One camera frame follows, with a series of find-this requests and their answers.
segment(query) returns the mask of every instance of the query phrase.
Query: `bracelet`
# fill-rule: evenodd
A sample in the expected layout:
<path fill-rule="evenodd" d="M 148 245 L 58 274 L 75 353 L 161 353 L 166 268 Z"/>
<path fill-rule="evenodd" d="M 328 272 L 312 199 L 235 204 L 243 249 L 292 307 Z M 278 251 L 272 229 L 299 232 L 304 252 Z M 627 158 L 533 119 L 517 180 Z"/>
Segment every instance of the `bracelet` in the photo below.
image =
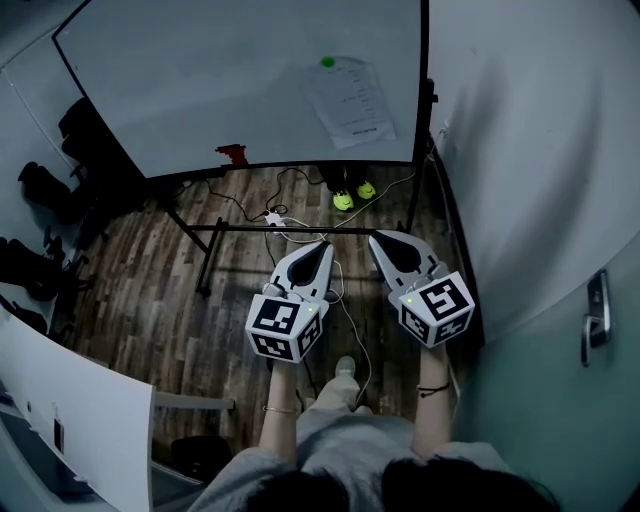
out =
<path fill-rule="evenodd" d="M 426 398 L 428 396 L 435 395 L 438 391 L 444 391 L 445 389 L 449 389 L 448 382 L 440 388 L 423 388 L 420 387 L 420 384 L 416 386 L 416 390 L 420 392 L 420 398 Z"/>
<path fill-rule="evenodd" d="M 267 407 L 266 405 L 262 408 L 264 412 L 273 411 L 273 412 L 281 412 L 284 414 L 295 414 L 296 411 L 292 411 L 291 409 L 276 409 L 275 407 Z"/>

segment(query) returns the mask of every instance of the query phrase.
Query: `white desk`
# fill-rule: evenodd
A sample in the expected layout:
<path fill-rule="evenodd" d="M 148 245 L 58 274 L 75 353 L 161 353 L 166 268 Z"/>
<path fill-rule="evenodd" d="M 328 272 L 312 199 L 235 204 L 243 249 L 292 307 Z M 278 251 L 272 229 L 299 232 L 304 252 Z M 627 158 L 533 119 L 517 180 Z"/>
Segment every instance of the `white desk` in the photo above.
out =
<path fill-rule="evenodd" d="M 121 512 L 150 511 L 156 405 L 231 409 L 233 400 L 162 394 L 61 347 L 0 308 L 0 381 L 64 463 Z M 64 427 L 55 448 L 54 419 Z"/>

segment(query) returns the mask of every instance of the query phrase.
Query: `power strip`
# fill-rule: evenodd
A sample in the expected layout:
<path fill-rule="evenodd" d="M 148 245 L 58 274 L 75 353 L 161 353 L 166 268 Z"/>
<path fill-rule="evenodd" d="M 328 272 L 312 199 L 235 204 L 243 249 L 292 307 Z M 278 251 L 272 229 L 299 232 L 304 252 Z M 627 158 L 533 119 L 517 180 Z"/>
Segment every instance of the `power strip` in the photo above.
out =
<path fill-rule="evenodd" d="M 269 225 L 269 226 L 271 226 L 272 224 L 275 224 L 276 226 L 286 226 L 286 224 L 282 220 L 282 217 L 280 217 L 280 214 L 278 214 L 278 213 L 269 212 L 268 215 L 264 216 L 264 220 L 267 222 L 267 225 Z M 274 233 L 276 235 L 281 235 L 282 234 L 279 231 L 274 231 Z"/>

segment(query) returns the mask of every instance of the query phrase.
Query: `paper sheet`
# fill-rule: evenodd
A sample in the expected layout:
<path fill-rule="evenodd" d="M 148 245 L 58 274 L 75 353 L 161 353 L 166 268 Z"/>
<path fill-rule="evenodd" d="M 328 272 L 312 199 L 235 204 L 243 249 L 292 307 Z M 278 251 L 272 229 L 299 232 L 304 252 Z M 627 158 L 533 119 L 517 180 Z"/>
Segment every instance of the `paper sheet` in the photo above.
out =
<path fill-rule="evenodd" d="M 306 72 L 304 93 L 336 149 L 396 140 L 393 121 L 370 63 L 334 57 L 330 67 L 312 66 Z"/>

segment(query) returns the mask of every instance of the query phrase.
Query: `white shoe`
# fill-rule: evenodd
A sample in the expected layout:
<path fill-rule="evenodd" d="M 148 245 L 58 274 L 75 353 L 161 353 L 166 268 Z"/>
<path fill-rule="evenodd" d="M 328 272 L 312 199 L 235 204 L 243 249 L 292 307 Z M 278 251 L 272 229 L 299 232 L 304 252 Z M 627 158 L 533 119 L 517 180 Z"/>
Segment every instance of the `white shoe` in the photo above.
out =
<path fill-rule="evenodd" d="M 351 356 L 342 356 L 336 364 L 336 377 L 340 375 L 349 375 L 353 377 L 356 374 L 356 362 Z"/>
<path fill-rule="evenodd" d="M 361 405 L 360 407 L 358 407 L 353 412 L 354 412 L 354 414 L 364 414 L 365 416 L 373 414 L 373 411 L 371 410 L 371 407 L 367 407 L 366 405 Z"/>

